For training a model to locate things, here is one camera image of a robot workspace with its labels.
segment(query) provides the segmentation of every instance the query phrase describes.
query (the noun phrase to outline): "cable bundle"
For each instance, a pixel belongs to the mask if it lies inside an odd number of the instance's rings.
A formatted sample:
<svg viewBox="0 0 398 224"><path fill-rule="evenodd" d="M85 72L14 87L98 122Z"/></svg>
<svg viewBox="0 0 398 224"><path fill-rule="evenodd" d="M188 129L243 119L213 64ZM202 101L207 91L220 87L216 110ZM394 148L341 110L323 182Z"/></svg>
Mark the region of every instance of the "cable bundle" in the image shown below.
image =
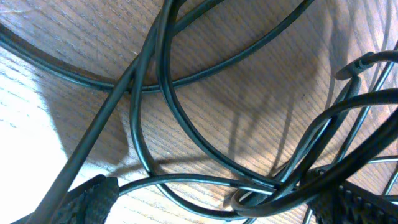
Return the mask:
<svg viewBox="0 0 398 224"><path fill-rule="evenodd" d="M310 201L320 192L327 191L331 186L338 185L347 179L369 161L382 162L386 161L386 159L397 160L396 156L381 157L372 160L373 157L398 137L398 129L396 128L398 126L397 110L351 154L346 157L344 156L359 131L370 106L398 104L398 88L380 90L384 80L391 71L392 62L398 62L398 53L396 51L398 45L393 51L365 55L347 65L338 73L339 75L336 75L339 79L350 78L350 81L343 88L334 105L320 114L310 124L292 157L273 178L264 177L235 163L212 146L197 131L185 114L176 97L175 88L209 77L246 58L277 37L313 2L313 0L304 0L277 27L239 54L214 67L173 81L170 72L170 49L173 36L221 1L207 0L178 22L176 22L177 13L185 0L165 1L163 8L150 28L141 53L133 60L117 82L115 80L100 78L98 75L79 70L72 65L61 62L31 46L3 25L1 26L0 43L12 53L60 77L99 90L110 91L108 98L98 111L98 114L65 164L65 167L58 175L53 186L51 186L36 211L30 216L29 221L31 223L45 223L51 220L52 215L63 200L70 184L83 165L114 107L125 92L131 94L130 128L132 141L149 177L121 186L119 189L120 196L142 187L156 185L171 201L197 215L219 220L240 220L247 218L245 223L252 223L256 217L275 215ZM143 80L153 55L156 59L158 84L145 86L143 85ZM357 74L380 61L389 61L389 63L382 71L374 88L369 93L358 95L361 80ZM159 91L162 92L175 119L189 138L212 159L247 181L198 174L158 174L159 171L156 168L155 160L146 146L142 133L141 95L142 93ZM311 165L316 161L347 117L349 110L353 108L362 108L362 110L333 163L324 166L326 169L324 174L303 186L297 187L297 183L306 175ZM198 182L235 187L239 190L234 194L231 202L233 211L211 210L184 200L165 185L169 182Z"/></svg>

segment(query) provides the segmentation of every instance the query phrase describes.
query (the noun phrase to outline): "cable end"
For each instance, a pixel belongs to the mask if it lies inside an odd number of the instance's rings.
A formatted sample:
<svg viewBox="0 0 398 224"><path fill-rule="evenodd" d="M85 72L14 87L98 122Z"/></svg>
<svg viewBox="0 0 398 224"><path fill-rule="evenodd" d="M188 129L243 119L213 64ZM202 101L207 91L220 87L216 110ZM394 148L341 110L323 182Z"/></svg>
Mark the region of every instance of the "cable end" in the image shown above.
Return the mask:
<svg viewBox="0 0 398 224"><path fill-rule="evenodd" d="M374 52L368 52L368 53L360 56L356 60L353 60L351 63L344 66L342 69L340 69L340 71L336 72L334 77L338 80L346 80L346 79L352 78L354 76L357 76L361 72L371 68L373 66L373 64L364 65L362 63L362 59L364 59L368 56L371 56L372 54L374 54Z"/></svg>

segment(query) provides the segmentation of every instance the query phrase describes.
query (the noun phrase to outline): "wooden table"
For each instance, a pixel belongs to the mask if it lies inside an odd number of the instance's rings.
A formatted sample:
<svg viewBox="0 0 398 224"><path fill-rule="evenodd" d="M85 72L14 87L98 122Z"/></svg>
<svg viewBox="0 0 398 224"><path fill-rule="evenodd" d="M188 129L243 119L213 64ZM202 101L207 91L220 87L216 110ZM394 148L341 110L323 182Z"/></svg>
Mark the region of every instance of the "wooden table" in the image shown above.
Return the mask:
<svg viewBox="0 0 398 224"><path fill-rule="evenodd" d="M185 14L201 0L189 0ZM173 77L209 67L271 30L300 0L226 0L174 38ZM140 52L161 0L1 1L0 21L51 55L117 78ZM177 90L198 130L217 149L263 175L292 155L310 122L329 107L346 82L331 74L368 51L392 49L398 39L398 2L316 0L285 32L254 55L219 74ZM106 93L59 79L0 49L1 223L34 210ZM361 93L383 65L361 75ZM154 70L147 83L156 82ZM397 67L384 88L398 86ZM351 146L363 142L395 109L377 106ZM359 110L353 110L316 165L331 162ZM147 145L168 173L236 178L189 140L161 94L145 95L142 127ZM382 155L397 154L392 144ZM380 194L395 164L368 165L350 181ZM117 105L72 187L97 174L119 184L146 176L131 142L129 96ZM223 209L234 189L170 184L179 195ZM398 186L392 189L398 194ZM301 223L306 205L257 223ZM121 197L107 223L222 223L186 212L155 187Z"/></svg>

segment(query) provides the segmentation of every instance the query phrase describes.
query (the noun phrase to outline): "wood grain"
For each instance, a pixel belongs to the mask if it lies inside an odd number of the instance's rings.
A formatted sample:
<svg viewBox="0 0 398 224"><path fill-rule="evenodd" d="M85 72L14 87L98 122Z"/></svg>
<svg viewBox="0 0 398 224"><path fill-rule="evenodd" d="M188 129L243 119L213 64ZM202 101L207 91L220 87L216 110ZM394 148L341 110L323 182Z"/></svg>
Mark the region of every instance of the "wood grain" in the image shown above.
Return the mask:
<svg viewBox="0 0 398 224"><path fill-rule="evenodd" d="M189 0L180 16L199 4ZM173 77L183 77L239 52L277 25L299 0L226 0L174 38ZM161 0L1 1L0 21L49 54L97 74L117 78L140 51ZM393 0L317 0L286 31L254 55L206 80L177 90L197 129L217 149L245 167L273 174L292 155L305 129L329 107L346 82L331 74L368 52L392 49L398 39ZM66 82L0 49L1 204L9 223L40 202L106 98L106 93ZM384 64L363 75L369 90ZM154 71L147 83L156 82ZM384 88L397 87L397 68ZM350 150L396 107L370 110ZM353 110L316 165L331 162L354 123ZM189 140L161 94L145 95L142 127L153 156L168 173L234 177ZM382 155L397 154L392 144ZM350 178L379 194L395 164L368 165ZM146 176L129 130L124 96L73 186L97 174L120 184ZM170 184L179 195L208 208L225 208L233 189ZM398 194L398 186L392 189ZM257 223L301 223L306 206ZM121 197L107 223L222 223L182 210L155 187Z"/></svg>

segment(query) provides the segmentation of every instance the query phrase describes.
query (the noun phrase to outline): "coiled cable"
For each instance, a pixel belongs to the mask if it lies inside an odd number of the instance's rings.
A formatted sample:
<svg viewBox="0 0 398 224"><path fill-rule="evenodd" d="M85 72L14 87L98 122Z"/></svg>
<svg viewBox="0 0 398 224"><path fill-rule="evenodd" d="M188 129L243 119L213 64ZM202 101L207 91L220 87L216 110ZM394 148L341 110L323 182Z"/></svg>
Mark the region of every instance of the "coiled cable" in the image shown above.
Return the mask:
<svg viewBox="0 0 398 224"><path fill-rule="evenodd" d="M304 0L286 19L277 25L277 27L239 54L202 72L173 81L170 72L172 37L221 1L222 0L207 0L178 22L176 22L177 13L185 0L164 1L159 15L150 28L142 47L142 52L133 60L118 82L101 79L98 75L89 72L81 72L78 68L52 58L31 45L27 45L27 42L13 34L3 25L1 26L0 44L12 53L62 78L99 90L110 91L109 96L77 145L75 151L70 156L68 162L65 164L65 167L58 175L36 211L29 218L31 223L46 223L51 220L53 213L57 210L70 184L90 153L91 148L100 135L116 103L125 92L131 93L130 128L132 141L138 157L149 177L120 187L120 196L132 190L155 184L165 196L180 207L208 218L219 220L240 220L249 218L245 223L252 223L255 221L256 217L275 215L313 199L320 192L328 190L330 186L344 181L369 161L381 162L394 161L397 159L397 156L391 156L372 160L374 156L379 154L398 137L398 129L396 129L398 125L397 110L395 110L389 119L372 133L367 140L358 146L351 154L343 158L370 106L398 104L398 88L380 90L382 83L391 71L392 63L386 66L373 91L369 93L358 95L360 78L353 76L337 97L335 104L324 111L310 124L293 156L274 178L267 178L257 174L237 164L215 149L189 120L178 101L175 88L209 77L227 66L246 58L248 55L277 37L284 29L288 28L288 26L293 23L299 15L304 13L306 8L313 2L313 0ZM147 73L150 59L154 54L158 84L145 86L143 85L143 80ZM397 58L398 55L396 50L392 50L372 54L362 58L361 62L368 66L386 60L389 62L397 62ZM161 170L158 170L155 160L145 144L141 128L141 95L142 93L153 93L158 91L162 92L175 119L190 139L216 162L220 163L231 172L244 177L248 181L243 182L240 180L198 174L163 174ZM305 176L311 165L316 161L322 150L324 150L330 139L334 136L346 118L348 111L353 108L363 108L365 112L361 113L358 117L357 120L359 121L353 126L354 131L351 130L349 133L347 137L348 140L346 140L347 143L339 150L336 159L331 165L325 166L327 171L320 177L317 177L304 186L296 187L297 183ZM194 203L184 200L165 185L169 182L199 182L236 187L239 190L234 194L231 202L233 211L212 210L199 207ZM253 193L241 200L248 192Z"/></svg>

